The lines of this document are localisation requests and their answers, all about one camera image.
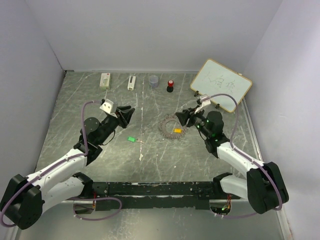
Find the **key with green tag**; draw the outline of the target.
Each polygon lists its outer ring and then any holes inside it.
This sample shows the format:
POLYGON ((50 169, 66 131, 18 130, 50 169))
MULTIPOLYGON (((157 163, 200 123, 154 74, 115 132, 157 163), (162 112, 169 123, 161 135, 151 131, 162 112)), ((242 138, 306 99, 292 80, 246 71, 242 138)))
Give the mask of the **key with green tag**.
POLYGON ((142 143, 142 144, 144 143, 141 139, 138 139, 132 136, 127 137, 127 140, 131 143, 142 143))

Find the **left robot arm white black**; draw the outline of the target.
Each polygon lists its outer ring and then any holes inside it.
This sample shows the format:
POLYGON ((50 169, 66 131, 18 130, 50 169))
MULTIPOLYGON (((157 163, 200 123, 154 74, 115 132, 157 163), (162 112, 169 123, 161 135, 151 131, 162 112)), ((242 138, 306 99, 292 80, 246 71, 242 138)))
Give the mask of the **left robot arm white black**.
POLYGON ((103 121, 82 118, 79 140, 63 157, 28 176, 11 178, 0 202, 0 217, 12 223, 1 219, 2 226, 25 230, 60 202, 74 197, 86 200, 93 195, 93 181, 81 170, 100 155, 101 146, 117 127, 128 126, 135 112, 130 105, 111 107, 103 103, 100 109, 106 114, 103 121))

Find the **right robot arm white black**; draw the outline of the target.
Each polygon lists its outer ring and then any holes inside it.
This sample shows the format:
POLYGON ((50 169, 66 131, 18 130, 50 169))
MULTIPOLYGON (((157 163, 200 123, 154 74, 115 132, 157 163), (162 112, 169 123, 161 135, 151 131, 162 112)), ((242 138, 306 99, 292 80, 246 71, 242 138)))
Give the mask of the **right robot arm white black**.
POLYGON ((184 109, 176 112, 183 127, 195 127, 203 134, 207 151, 221 159, 243 175, 222 174, 215 178, 212 193, 218 199, 232 194, 248 200, 258 214, 279 209, 289 201, 289 194, 280 169, 274 162, 259 161, 236 148, 223 132, 224 122, 219 111, 204 112, 195 109, 184 109))

